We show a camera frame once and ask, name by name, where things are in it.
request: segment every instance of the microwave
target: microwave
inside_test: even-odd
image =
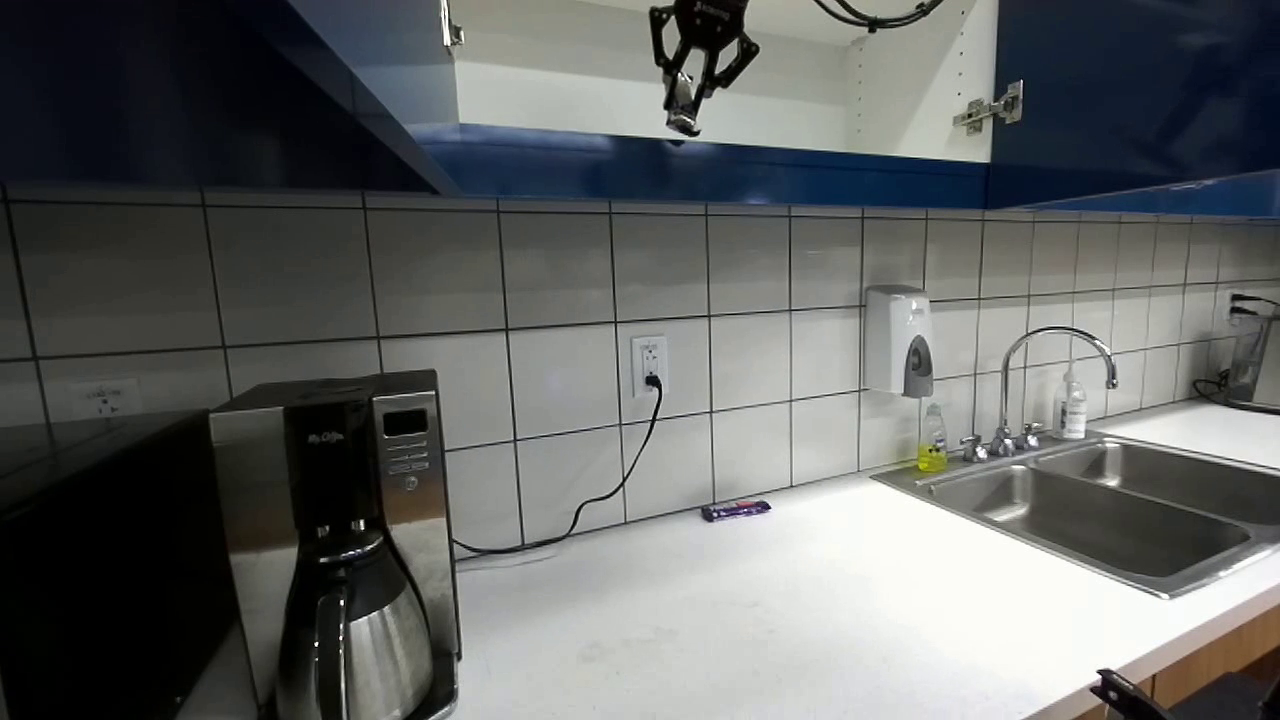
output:
[[[178,716],[231,629],[206,417],[0,428],[0,720]]]

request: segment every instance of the electrical outlet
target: electrical outlet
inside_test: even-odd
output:
[[[633,336],[633,386],[644,401],[652,386],[644,375],[656,375],[671,390],[671,343],[669,336]]]
[[[142,401],[138,401],[138,381],[101,381],[101,384],[81,384],[76,386],[81,401],[81,418],[96,418],[96,417],[138,417]]]

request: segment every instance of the coffee maker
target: coffee maker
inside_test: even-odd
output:
[[[427,720],[457,704],[435,372],[262,384],[210,417],[255,704]]]

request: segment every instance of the sink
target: sink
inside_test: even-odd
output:
[[[1115,439],[1044,457],[1041,469],[1280,532],[1280,477],[1269,470]]]
[[[1194,590],[1280,540],[1280,477],[1136,445],[1057,445],[932,478],[875,478],[1156,594]]]

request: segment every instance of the power cord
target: power cord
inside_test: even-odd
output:
[[[663,412],[663,401],[669,401],[663,381],[644,375],[644,384],[656,386],[656,401],[652,401],[644,439],[642,439],[642,446],[638,446],[626,478],[612,484],[612,492],[604,492],[604,497],[581,501],[581,504],[572,506],[568,527],[564,527],[560,535],[549,535],[549,540],[538,540],[538,545],[507,545],[507,548],[478,548],[478,545],[466,545],[466,540],[451,540],[451,545],[466,548],[466,550],[471,550],[471,556],[518,556],[518,550],[538,550],[538,548],[564,545],[564,540],[578,532],[578,524],[585,519],[585,506],[609,504],[609,501],[615,501],[615,497],[633,484],[633,470],[638,470],[638,462],[642,462],[642,457],[644,457],[644,446],[648,446],[648,439],[652,439],[656,417]]]

